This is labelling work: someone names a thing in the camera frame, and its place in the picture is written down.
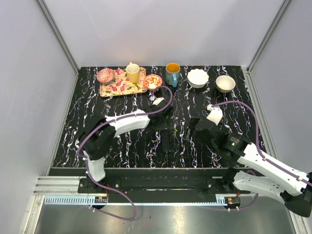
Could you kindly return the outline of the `black remote control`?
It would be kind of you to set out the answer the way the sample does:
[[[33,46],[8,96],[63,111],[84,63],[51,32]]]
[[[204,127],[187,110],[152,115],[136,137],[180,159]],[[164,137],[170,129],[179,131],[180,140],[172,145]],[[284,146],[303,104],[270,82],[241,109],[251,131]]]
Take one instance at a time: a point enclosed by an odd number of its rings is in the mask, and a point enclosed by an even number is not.
[[[164,152],[170,151],[170,138],[169,138],[169,130],[164,129],[160,131],[161,135],[161,144]]]

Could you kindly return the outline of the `black remote battery cover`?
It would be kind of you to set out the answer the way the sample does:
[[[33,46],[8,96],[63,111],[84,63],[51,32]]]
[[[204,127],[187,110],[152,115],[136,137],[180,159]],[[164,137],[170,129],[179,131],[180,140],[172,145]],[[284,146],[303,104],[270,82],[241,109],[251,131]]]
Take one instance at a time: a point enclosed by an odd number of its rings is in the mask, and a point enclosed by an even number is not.
[[[190,122],[189,122],[189,125],[187,127],[187,130],[184,134],[184,139],[185,140],[189,140],[189,141],[195,141],[195,138],[196,138],[196,130],[195,130],[195,127],[196,125],[198,124],[198,122],[200,121],[199,118],[191,118]]]

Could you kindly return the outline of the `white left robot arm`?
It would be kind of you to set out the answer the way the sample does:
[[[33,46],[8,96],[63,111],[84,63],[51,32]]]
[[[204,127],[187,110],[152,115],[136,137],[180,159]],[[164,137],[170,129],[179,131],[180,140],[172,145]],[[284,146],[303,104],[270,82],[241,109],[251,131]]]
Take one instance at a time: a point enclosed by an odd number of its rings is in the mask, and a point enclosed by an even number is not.
[[[145,128],[154,131],[166,130],[172,114],[173,106],[161,102],[117,117],[103,117],[93,127],[83,130],[79,137],[77,155],[86,160],[87,175],[90,177],[89,188],[95,193],[105,189],[103,159],[117,136]]]

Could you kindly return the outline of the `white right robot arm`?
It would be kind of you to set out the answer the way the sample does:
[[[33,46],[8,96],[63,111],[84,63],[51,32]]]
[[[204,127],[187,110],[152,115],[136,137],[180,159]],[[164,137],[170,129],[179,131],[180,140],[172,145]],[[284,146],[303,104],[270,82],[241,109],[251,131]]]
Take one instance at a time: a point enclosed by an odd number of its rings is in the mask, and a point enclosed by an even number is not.
[[[248,138],[227,133],[208,119],[192,118],[189,136],[194,143],[208,144],[221,156],[228,170],[210,191],[248,191],[273,198],[302,216],[312,213],[312,175],[298,171],[265,152]]]

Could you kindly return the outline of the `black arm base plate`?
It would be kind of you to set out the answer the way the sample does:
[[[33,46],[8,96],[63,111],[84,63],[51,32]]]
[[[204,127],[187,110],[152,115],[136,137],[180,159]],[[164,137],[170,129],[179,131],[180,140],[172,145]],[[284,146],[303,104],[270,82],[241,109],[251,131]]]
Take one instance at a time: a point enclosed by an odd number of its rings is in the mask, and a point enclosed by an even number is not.
[[[129,191],[197,191],[205,194],[248,194],[232,185],[222,186],[221,179],[205,177],[118,177],[109,176],[99,184],[121,192]]]

